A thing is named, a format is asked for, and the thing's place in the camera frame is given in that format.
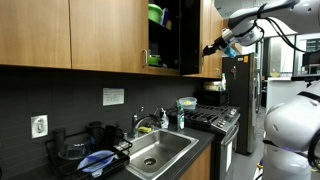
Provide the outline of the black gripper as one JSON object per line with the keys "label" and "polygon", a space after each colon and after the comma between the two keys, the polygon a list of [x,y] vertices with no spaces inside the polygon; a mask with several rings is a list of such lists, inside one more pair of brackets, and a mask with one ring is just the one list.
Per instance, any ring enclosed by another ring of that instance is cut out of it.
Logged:
{"label": "black gripper", "polygon": [[202,50],[202,56],[209,56],[214,54],[217,50],[224,50],[228,46],[228,43],[222,38],[217,38],[213,44],[207,45]]}

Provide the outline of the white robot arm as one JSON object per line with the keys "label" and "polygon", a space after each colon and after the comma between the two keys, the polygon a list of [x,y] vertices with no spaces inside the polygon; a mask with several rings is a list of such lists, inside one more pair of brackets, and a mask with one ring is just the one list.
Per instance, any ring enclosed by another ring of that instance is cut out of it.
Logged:
{"label": "white robot arm", "polygon": [[235,57],[235,51],[231,48],[233,44],[250,46],[259,42],[266,32],[265,28],[258,25],[259,20],[267,21],[288,46],[302,52],[302,49],[286,37],[276,20],[299,34],[319,33],[320,0],[279,0],[260,7],[237,10],[229,17],[222,35],[202,50],[202,56],[221,50],[226,55]]}

